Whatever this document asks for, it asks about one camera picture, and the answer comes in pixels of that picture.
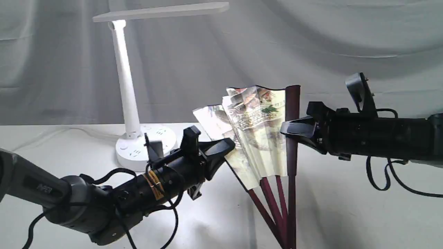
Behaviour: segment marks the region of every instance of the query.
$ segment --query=white table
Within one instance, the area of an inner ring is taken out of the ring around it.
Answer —
[[[178,138],[190,125],[167,124]],[[124,126],[120,124],[84,127],[108,134],[124,132]],[[49,128],[57,127],[0,126],[0,148],[13,148]],[[200,137],[208,140],[204,132]],[[112,140],[100,140],[82,131],[70,130],[53,136],[36,148],[31,146],[18,153],[57,177],[85,173],[97,179],[117,166],[113,147]],[[385,160],[373,159],[374,178],[380,186],[384,184],[384,165]],[[442,169],[413,163],[396,168],[401,179],[411,187],[443,193]],[[117,174],[109,183],[117,186],[130,177]],[[184,196],[178,206],[179,230],[169,248],[278,248],[249,196],[228,167],[222,166],[214,179],[203,185],[202,194],[196,201]],[[442,208],[443,199],[413,195],[396,182],[387,192],[376,191],[366,178],[364,157],[353,156],[351,162],[343,162],[332,156],[322,156],[310,148],[299,147],[298,249],[441,248]],[[27,238],[29,223],[39,213],[41,207],[5,196],[0,203],[0,248],[21,248]],[[169,238],[173,227],[172,211],[161,211],[145,218],[131,229],[131,234],[139,249],[157,249]],[[35,228],[31,248],[130,249],[130,245],[123,237],[106,247],[99,247],[91,243],[87,235],[43,219]]]

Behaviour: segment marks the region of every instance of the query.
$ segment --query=white backdrop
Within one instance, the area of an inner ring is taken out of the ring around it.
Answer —
[[[92,16],[203,0],[2,0],[0,124],[121,123],[111,34]],[[439,0],[235,0],[213,16],[128,22],[143,122],[194,121],[227,86],[302,85],[308,101],[353,103],[362,71],[379,108],[440,112]]]

